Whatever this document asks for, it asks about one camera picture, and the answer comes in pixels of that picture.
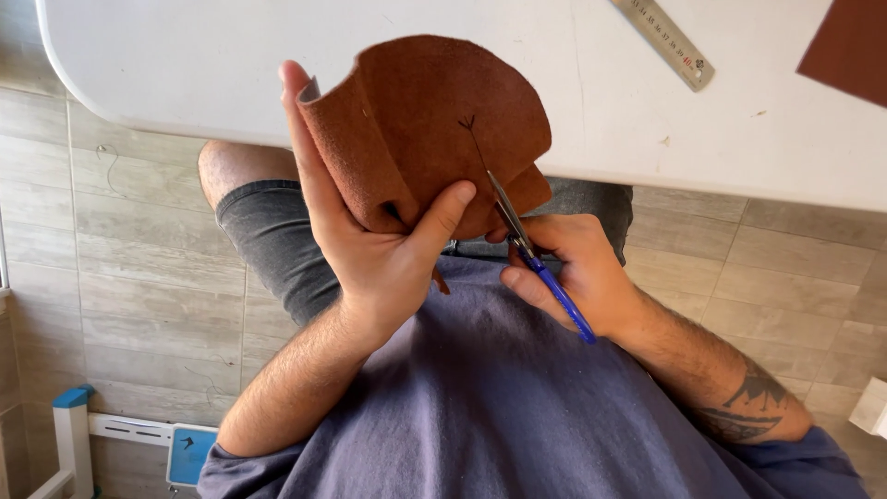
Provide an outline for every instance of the scissor handle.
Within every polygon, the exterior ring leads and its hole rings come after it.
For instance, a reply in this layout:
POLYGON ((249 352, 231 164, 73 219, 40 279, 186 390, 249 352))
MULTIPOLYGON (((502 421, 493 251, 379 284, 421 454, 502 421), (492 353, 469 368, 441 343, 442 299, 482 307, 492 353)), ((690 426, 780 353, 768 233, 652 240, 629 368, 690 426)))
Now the scissor handle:
POLYGON ((592 331, 592 326, 585 320, 584 315, 579 312, 579 308, 573 303, 573 300, 554 277, 554 274, 548 270, 548 267, 546 267, 538 257, 530 257, 530 255, 523 250, 521 245, 516 244, 515 247, 517 248, 517 253, 521 256, 523 263, 527 264, 527 267, 539 276, 539 279, 541 279, 552 291, 552 294, 557 298, 557 301, 561 302, 561 306, 567 311, 567 315, 569 315, 573 320, 573 323, 576 324, 576 327, 579 329, 579 337, 589 345, 594 345, 598 340, 594 335, 594 331, 592 331))

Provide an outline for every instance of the leather piece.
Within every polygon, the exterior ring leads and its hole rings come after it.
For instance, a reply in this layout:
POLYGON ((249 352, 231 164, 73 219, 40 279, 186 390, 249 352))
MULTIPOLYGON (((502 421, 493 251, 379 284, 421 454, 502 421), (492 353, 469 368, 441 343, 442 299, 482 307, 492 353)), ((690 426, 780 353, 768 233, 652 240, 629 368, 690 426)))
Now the leather piece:
POLYGON ((476 44, 430 35, 377 44, 357 55, 339 85, 314 92, 300 94, 302 114, 342 198, 369 231, 410 233, 461 179, 475 183, 477 196, 453 239, 501 226, 484 164, 519 214, 551 197, 534 164, 552 140, 542 102, 514 68, 476 44), (471 131, 459 124, 472 117, 471 131))
POLYGON ((797 72, 887 107, 884 20, 884 0, 835 0, 797 72))

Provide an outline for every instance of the purple t-shirt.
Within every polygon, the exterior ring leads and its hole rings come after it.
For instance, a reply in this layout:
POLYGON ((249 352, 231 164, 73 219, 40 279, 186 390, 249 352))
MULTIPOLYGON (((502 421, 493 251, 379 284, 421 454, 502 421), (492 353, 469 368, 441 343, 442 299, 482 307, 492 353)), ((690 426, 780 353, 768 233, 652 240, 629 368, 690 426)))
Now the purple t-shirt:
POLYGON ((214 446, 205 498, 867 497, 821 429, 718 444, 628 353, 586 345, 498 282, 438 262, 436 291, 307 440, 239 458, 214 446))

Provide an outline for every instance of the leg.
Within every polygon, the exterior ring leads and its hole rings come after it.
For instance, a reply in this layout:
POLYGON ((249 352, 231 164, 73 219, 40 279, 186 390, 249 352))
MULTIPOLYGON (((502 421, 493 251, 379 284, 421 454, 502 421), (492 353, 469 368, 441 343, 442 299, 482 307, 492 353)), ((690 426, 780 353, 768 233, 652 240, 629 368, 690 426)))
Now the leg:
MULTIPOLYGON (((628 226, 632 224, 633 219, 632 187, 573 178, 546 178, 552 188, 552 198, 527 213, 527 216, 549 213, 561 215, 591 213, 600 220, 600 224, 604 227, 604 233, 607 235, 610 245, 613 246, 613 251, 622 265, 625 265, 622 249, 625 246, 628 226)), ((505 263, 508 246, 504 242, 489 244, 481 237, 457 242, 455 250, 451 250, 450 254, 457 257, 501 260, 505 263)))
POLYGON ((293 153, 210 140, 200 185, 240 257, 300 327, 339 295, 339 282, 311 234, 293 153))

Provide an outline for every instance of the table surface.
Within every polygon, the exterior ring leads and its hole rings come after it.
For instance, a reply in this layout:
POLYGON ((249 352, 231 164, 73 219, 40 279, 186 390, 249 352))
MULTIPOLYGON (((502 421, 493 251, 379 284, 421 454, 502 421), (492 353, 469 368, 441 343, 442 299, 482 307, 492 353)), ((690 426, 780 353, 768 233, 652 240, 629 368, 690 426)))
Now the table surface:
POLYGON ((277 66, 476 42, 535 86, 549 175, 887 211, 887 109, 795 73, 830 0, 660 0, 717 69, 690 91, 609 0, 37 0, 68 89, 130 128, 287 146, 277 66))

